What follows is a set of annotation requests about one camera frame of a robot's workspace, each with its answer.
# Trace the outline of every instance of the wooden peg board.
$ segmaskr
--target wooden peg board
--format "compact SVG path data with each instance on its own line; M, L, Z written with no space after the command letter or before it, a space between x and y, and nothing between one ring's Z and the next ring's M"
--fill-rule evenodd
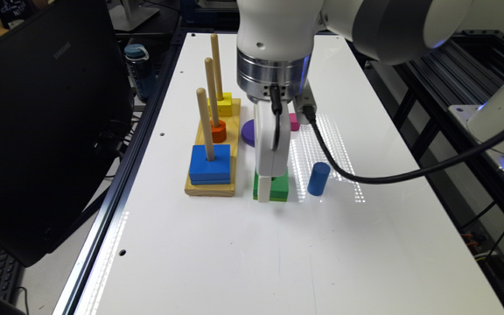
M238 137L240 135L241 99L233 99L233 115L223 117L222 121L227 125L227 140L219 144L231 145L231 183L224 185L192 185L190 176L188 175L185 180L184 189L187 195L202 197L233 197L235 195L236 155L238 153ZM195 144L204 144L201 122L198 126Z

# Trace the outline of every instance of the metal frame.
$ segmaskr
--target metal frame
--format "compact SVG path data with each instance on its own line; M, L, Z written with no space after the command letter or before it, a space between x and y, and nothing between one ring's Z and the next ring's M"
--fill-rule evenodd
M473 140L459 127L444 108L444 102L441 101L443 97L433 93L436 93L438 88L430 87L427 84L429 78L423 74L429 74L428 71L424 72L413 61L395 66L395 70L415 93L416 98L431 117L431 120L437 124L440 131L443 132L457 152L466 151L474 146ZM484 156L474 157L467 161L466 165L504 212L504 178L497 172L496 167Z

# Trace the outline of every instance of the yellow block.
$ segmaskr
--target yellow block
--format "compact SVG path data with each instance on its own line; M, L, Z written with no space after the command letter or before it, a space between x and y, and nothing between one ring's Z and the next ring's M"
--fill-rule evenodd
M238 153L238 136L241 122L241 99L233 99L233 112L229 118L223 119L227 125L227 139L222 144L231 145L231 183L223 185L192 185L190 176L185 180L184 192L190 196L233 197L235 195L236 181L236 154ZM201 122L198 126L198 135L195 144L204 144Z
M233 99L233 94L230 92L223 93L223 100L217 101L217 110L219 111L220 117L228 117L233 114L233 104L235 104ZM209 115L211 115L211 105L209 99L207 99L207 109L209 110Z

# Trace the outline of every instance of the blue light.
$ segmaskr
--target blue light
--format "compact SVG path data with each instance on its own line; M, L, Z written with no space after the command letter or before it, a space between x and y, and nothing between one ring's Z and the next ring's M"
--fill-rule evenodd
M306 56L304 57L304 61L303 61L303 73L301 74L301 88L300 90L298 91L299 93L301 93L303 91L303 84L304 84L304 81L305 81L305 76L306 76L306 68L308 67L308 63L311 59L311 56Z
M435 49L435 48L437 48L437 47L441 46L442 44L444 44L444 43L445 43L445 41L446 41L446 39L443 39L443 40L439 41L439 42L438 42L438 44L436 44L436 45L433 47L433 49Z

